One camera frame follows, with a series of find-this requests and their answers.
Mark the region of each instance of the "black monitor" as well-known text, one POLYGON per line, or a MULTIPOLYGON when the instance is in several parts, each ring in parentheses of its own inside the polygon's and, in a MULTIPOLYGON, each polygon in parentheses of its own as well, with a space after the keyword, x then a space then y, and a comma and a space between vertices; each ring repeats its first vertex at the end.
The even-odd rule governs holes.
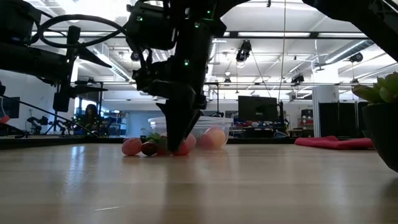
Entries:
POLYGON ((277 107, 277 98, 238 96, 238 116, 242 121, 277 121, 277 107))

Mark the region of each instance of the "potted plant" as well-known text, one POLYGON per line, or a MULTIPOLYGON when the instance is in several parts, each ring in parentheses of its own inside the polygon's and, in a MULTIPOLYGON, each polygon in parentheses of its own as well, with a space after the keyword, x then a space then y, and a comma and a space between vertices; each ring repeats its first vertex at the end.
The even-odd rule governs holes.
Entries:
POLYGON ((387 166, 398 172, 398 73, 377 78, 373 87, 356 85, 353 93, 369 102, 363 108, 369 137, 387 166))

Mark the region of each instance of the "table surface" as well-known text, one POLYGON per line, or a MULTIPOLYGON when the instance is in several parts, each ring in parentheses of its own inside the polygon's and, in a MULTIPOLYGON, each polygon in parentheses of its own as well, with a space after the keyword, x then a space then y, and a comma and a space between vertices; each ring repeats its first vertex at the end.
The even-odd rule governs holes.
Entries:
POLYGON ((120 144, 0 151, 1 223, 397 223, 374 151, 228 145, 124 157, 120 144))

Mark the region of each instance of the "laboratory room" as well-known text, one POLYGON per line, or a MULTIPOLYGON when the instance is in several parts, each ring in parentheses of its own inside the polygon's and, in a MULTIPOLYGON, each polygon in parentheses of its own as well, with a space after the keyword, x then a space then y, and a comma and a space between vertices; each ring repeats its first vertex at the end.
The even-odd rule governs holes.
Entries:
POLYGON ((1 222, 397 223, 397 12, 1 0, 1 222))

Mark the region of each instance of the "red cloth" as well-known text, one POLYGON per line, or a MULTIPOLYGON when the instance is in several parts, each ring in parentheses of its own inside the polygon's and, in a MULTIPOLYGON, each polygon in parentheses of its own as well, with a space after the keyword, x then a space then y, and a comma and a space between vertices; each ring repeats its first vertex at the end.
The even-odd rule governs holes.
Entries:
POLYGON ((373 147, 368 138, 339 141, 335 136, 324 138, 298 138, 294 144, 299 146, 320 147, 325 149, 367 149, 373 147))
POLYGON ((0 119, 0 123, 6 124, 9 120, 10 120, 10 117, 5 116, 5 117, 3 117, 3 118, 0 119))

